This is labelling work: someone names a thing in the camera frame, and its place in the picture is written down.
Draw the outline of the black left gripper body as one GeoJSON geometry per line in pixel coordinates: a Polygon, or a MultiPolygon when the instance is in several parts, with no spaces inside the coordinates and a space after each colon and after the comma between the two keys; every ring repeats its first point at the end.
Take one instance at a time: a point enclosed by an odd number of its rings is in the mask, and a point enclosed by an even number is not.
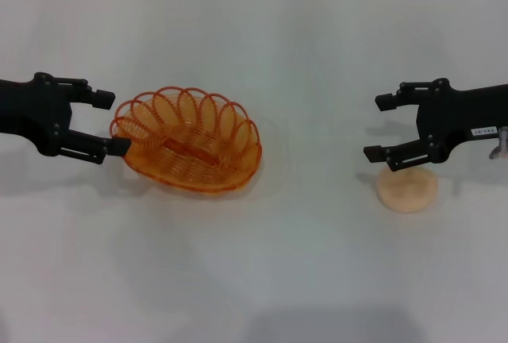
{"type": "Polygon", "coordinates": [[[1,132],[32,142],[43,156],[58,156],[71,120],[71,79],[37,72],[28,82],[1,81],[1,132]]]}

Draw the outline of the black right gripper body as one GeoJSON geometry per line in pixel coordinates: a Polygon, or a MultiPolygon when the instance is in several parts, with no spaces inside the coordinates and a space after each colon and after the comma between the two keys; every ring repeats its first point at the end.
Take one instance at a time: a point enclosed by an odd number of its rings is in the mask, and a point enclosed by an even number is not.
{"type": "Polygon", "coordinates": [[[507,127],[507,85],[458,91],[448,79],[437,79],[418,107],[416,123],[430,160],[447,160],[468,141],[497,140],[507,127]]]}

